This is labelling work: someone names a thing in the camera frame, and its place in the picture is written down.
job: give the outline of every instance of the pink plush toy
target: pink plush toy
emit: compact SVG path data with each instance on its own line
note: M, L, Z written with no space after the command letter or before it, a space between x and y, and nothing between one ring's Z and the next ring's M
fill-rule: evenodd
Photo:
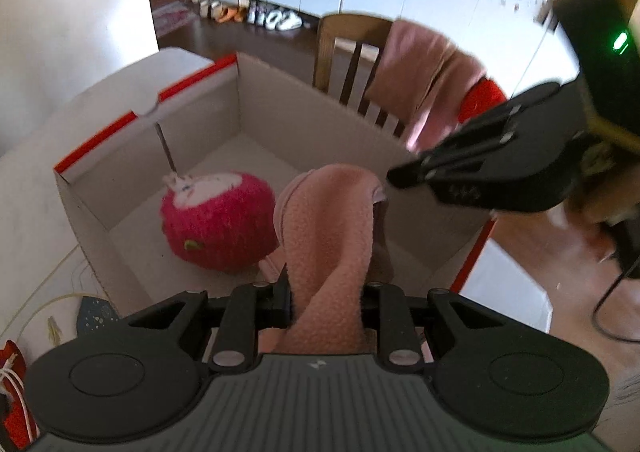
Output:
M276 249L275 196L242 173L164 179L162 232L178 257L220 272L238 272Z

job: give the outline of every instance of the pink towel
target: pink towel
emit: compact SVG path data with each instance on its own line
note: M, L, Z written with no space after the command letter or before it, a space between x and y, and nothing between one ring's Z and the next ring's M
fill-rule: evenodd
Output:
M406 125L402 139L418 152L456 127L462 99L485 73L475 57L441 33L399 19L365 96Z
M282 263L284 251L294 323L284 334L266 332L268 343L261 332L261 351L347 354L370 349L360 296L365 282L389 282L393 275L385 211L380 181L356 166L329 165L289 184L274 213L282 247L272 254L272 264Z

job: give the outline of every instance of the green led indicator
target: green led indicator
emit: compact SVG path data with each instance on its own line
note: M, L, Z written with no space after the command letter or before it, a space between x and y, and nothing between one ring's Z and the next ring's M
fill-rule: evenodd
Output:
M628 38L628 36L626 35L626 33L623 31L622 33L620 33L618 35L618 38L616 39L616 41L613 43L613 50L614 51L618 51L621 47L623 47L623 45L626 44L626 39Z

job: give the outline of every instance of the wooden floor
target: wooden floor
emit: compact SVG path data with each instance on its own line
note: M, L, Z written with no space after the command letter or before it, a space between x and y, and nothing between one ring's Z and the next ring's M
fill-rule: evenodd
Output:
M266 31L200 19L165 35L158 44L214 60L232 51L246 52L310 83L316 36L305 29ZM552 334L597 356L612 380L640 368L640 345L607 339L591 326L591 310L618 268L612 260L598 262L586 231L555 228L545 214L506 214L496 225L494 239L548 292L554 306ZM623 283L605 304L601 318L610 330L640 338L640 284Z

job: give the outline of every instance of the chair backrest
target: chair backrest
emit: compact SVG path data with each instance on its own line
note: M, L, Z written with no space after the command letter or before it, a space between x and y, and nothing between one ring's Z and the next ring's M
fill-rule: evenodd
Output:
M314 66L313 86L323 93L329 92L329 80L331 77L331 67L335 49L336 39L345 39L355 42L355 49L344 78L342 92L340 93L340 103L347 105L353 90L353 82L358 71L358 64L362 54L362 46L369 45L378 48L378 56L373 63L369 79L367 79L366 89L373 82L376 74L382 51L389 36L389 30L393 22L386 18L370 15L358 15L355 13L334 13L326 15L318 26L318 48L316 50L316 64ZM369 101L363 96L360 99L358 113L367 114ZM388 114L380 110L376 119L376 124L382 127L385 125ZM394 131L395 136L400 136L404 125L400 122Z

